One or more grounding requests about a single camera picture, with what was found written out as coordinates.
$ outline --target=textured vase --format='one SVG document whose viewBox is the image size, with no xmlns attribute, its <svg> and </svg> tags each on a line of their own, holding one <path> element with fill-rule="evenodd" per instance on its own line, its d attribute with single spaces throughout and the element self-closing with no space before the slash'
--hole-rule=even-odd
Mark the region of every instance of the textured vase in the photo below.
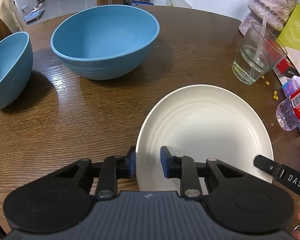
<svg viewBox="0 0 300 240">
<path fill-rule="evenodd" d="M 239 31 L 245 35 L 251 22 L 262 22 L 263 15 L 267 17 L 267 28 L 282 31 L 298 0 L 249 0 L 251 10 L 239 26 Z"/>
</svg>

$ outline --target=human hand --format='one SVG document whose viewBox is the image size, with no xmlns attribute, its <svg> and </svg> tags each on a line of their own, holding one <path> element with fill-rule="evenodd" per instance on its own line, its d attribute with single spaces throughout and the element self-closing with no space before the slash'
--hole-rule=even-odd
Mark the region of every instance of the human hand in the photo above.
<svg viewBox="0 0 300 240">
<path fill-rule="evenodd" d="M 294 231 L 292 233 L 292 236 L 296 239 L 296 240 L 300 240 L 300 230 L 297 229 L 296 231 Z"/>
</svg>

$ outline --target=purple package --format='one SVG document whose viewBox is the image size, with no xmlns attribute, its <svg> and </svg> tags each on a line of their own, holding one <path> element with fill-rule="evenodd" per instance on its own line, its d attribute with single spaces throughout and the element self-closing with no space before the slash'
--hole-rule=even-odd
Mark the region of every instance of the purple package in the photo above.
<svg viewBox="0 0 300 240">
<path fill-rule="evenodd" d="M 297 91 L 300 88 L 300 77 L 293 76 L 281 88 L 286 98 L 288 98 L 293 92 Z"/>
<path fill-rule="evenodd" d="M 292 93 L 294 93 L 300 88 L 300 77 L 293 76 L 281 88 L 286 98 L 288 98 Z"/>
</svg>

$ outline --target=plastic bottle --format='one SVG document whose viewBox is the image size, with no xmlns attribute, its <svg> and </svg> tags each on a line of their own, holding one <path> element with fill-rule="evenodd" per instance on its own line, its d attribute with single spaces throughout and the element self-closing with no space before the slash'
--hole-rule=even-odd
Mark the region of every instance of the plastic bottle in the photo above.
<svg viewBox="0 0 300 240">
<path fill-rule="evenodd" d="M 275 115 L 285 131 L 291 131 L 300 125 L 300 88 L 277 106 Z"/>
</svg>

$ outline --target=clear straw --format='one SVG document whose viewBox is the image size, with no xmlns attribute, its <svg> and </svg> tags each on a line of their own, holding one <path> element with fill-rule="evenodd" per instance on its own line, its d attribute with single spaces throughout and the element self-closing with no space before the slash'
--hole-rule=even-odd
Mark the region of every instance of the clear straw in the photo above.
<svg viewBox="0 0 300 240">
<path fill-rule="evenodd" d="M 258 43 L 258 47 L 257 47 L 257 51 L 256 54 L 254 56 L 253 61 L 257 64 L 258 63 L 258 59 L 259 59 L 259 55 L 260 55 L 260 51 L 261 51 L 261 47 L 262 47 L 262 42 L 263 42 L 263 37 L 265 36 L 265 32 L 266 32 L 266 24 L 267 24 L 267 17 L 264 14 L 263 15 L 263 19 L 262 19 L 262 29 L 261 29 L 261 36 L 260 37 L 260 41 Z M 255 69 L 252 67 L 250 69 L 250 74 L 249 74 L 249 78 L 248 80 L 251 82 L 252 81 L 252 77 L 254 76 L 255 73 Z"/>
</svg>

